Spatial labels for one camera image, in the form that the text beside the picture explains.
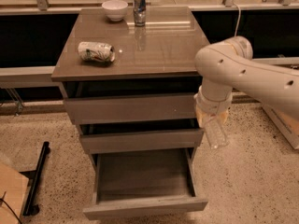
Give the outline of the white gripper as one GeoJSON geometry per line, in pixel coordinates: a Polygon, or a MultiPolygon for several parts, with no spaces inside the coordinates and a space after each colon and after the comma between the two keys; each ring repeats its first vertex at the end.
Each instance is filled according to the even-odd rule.
{"type": "Polygon", "coordinates": [[[229,94],[229,96],[223,101],[212,101],[207,99],[202,90],[194,95],[194,99],[196,101],[195,113],[198,124],[201,128],[205,127],[206,122],[208,121],[209,115],[219,115],[219,119],[221,124],[224,124],[228,117],[229,111],[227,110],[232,102],[233,96],[229,94]]]}

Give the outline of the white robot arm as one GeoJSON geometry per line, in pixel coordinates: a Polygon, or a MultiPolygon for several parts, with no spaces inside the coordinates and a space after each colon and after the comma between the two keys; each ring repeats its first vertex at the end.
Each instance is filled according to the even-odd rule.
{"type": "Polygon", "coordinates": [[[299,72],[252,60],[250,42],[243,36],[201,48],[195,67],[203,77],[195,95],[196,104],[206,114],[219,115],[232,102],[237,89],[264,105],[299,120],[299,72]]]}

